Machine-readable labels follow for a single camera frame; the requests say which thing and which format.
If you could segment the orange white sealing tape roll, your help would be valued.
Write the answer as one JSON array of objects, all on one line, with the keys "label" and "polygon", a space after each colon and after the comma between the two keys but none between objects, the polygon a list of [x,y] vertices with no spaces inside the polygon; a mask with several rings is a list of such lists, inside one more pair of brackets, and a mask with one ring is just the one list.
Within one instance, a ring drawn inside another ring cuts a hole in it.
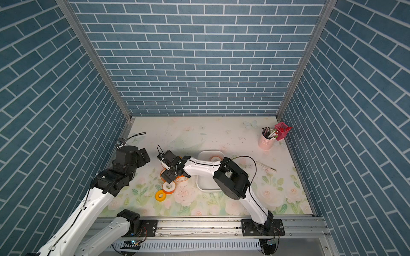
[{"label": "orange white sealing tape roll", "polygon": [[165,181],[162,185],[162,190],[167,195],[172,194],[176,190],[176,183],[174,181],[171,183]]}]

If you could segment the orange white tape roll top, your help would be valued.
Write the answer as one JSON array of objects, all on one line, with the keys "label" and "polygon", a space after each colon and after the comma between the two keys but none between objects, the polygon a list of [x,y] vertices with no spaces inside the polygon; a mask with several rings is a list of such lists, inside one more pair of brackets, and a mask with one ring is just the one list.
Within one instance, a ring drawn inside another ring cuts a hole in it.
[{"label": "orange white tape roll top", "polygon": [[217,161],[222,161],[222,158],[220,156],[212,156],[210,158],[211,162],[217,162]]}]

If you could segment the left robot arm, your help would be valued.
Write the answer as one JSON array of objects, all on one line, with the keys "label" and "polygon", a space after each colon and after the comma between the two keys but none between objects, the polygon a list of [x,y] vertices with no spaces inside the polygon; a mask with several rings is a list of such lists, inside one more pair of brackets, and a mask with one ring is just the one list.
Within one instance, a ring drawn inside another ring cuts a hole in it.
[{"label": "left robot arm", "polygon": [[109,203],[129,185],[136,170],[150,162],[146,149],[123,146],[116,150],[112,167],[99,173],[80,205],[37,256],[98,256],[124,235],[140,235],[140,215],[122,210],[116,218],[92,238],[83,238]]}]

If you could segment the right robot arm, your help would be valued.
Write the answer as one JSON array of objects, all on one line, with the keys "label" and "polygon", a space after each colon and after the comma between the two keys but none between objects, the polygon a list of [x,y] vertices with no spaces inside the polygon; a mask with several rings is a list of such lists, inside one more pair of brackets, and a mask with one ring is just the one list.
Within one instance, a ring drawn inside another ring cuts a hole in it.
[{"label": "right robot arm", "polygon": [[248,173],[233,159],[225,157],[221,161],[209,162],[190,156],[181,158],[168,150],[160,153],[158,160],[165,168],[161,177],[166,182],[175,181],[179,176],[211,177],[226,196],[243,205],[261,234],[268,235],[273,231],[273,214],[254,196]]}]

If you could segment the yellow tape roll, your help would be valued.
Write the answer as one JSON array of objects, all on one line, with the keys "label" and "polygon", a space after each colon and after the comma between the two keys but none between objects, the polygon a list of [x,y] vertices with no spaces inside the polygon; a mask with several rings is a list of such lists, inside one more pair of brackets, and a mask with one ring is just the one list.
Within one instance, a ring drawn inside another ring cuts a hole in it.
[{"label": "yellow tape roll", "polygon": [[163,190],[159,190],[159,191],[157,191],[156,194],[155,194],[155,199],[156,199],[158,202],[163,202],[163,201],[165,201],[165,200],[166,200],[166,197],[167,197],[167,194],[166,194]]}]

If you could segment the clear pen on table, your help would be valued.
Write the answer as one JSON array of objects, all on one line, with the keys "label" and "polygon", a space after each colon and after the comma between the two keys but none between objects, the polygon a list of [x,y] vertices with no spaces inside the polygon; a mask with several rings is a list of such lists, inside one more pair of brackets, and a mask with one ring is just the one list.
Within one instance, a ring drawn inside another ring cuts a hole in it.
[{"label": "clear pen on table", "polygon": [[268,165],[266,165],[266,164],[263,164],[263,163],[260,162],[260,161],[257,161],[256,163],[257,163],[258,165],[262,166],[266,171],[267,171],[267,170],[271,170],[271,171],[273,171],[273,172],[277,172],[277,171],[278,171],[277,169],[275,169],[275,168],[273,168],[273,167],[271,167],[271,166],[268,166]]}]

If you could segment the pink metal pen bucket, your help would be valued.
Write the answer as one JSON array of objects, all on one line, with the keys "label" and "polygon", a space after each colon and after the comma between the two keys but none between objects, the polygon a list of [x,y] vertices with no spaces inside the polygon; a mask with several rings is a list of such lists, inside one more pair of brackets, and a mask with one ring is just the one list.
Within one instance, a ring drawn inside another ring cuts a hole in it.
[{"label": "pink metal pen bucket", "polygon": [[273,147],[275,137],[276,137],[275,134],[273,136],[268,135],[266,137],[265,134],[262,133],[258,140],[259,148],[262,150],[270,150]]}]

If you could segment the pens in bucket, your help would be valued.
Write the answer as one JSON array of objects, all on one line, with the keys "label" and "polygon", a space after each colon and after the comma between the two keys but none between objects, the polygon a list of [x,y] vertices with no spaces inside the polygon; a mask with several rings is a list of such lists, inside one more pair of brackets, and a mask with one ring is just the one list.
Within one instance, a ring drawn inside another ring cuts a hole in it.
[{"label": "pens in bucket", "polygon": [[262,129],[262,136],[266,139],[276,139],[278,136],[278,130],[277,129],[273,129],[270,127],[264,127]]}]

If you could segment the magenta plastic basket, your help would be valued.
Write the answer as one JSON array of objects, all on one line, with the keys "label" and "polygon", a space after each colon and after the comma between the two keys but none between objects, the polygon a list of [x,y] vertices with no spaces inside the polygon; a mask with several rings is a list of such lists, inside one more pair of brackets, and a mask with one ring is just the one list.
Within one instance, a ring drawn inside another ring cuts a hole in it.
[{"label": "magenta plastic basket", "polygon": [[286,135],[288,134],[288,132],[293,128],[293,127],[289,127],[287,126],[284,122],[280,122],[278,124],[276,124],[274,126],[274,128],[277,131],[277,137],[276,140],[280,141],[282,139],[284,139],[286,137]]}]

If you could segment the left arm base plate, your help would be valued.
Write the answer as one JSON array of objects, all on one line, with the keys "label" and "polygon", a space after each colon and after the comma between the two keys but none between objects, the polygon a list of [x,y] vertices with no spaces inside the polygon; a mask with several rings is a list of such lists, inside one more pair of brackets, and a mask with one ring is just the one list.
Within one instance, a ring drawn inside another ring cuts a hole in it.
[{"label": "left arm base plate", "polygon": [[117,231],[120,237],[140,239],[154,237],[157,232],[158,220],[156,219],[136,219],[127,220],[125,218],[115,218],[109,225],[110,231]]}]

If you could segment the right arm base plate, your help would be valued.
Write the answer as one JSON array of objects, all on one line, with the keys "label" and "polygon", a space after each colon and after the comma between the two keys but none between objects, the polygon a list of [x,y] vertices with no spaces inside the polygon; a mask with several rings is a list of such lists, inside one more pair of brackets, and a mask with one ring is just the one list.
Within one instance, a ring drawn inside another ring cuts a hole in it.
[{"label": "right arm base plate", "polygon": [[265,224],[258,224],[251,219],[241,220],[243,236],[285,236],[281,219],[268,219]]}]

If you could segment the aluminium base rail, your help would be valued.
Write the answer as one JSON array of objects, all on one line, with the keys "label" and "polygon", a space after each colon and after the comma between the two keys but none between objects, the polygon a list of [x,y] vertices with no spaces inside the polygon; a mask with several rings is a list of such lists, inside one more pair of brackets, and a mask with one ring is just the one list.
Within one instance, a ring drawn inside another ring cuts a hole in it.
[{"label": "aluminium base rail", "polygon": [[[285,236],[243,236],[242,217],[168,217],[157,218],[157,239],[233,239],[252,237],[255,239],[329,239],[331,232],[321,217],[284,216],[281,218]],[[96,235],[107,227],[114,218],[98,218],[83,238]]]}]

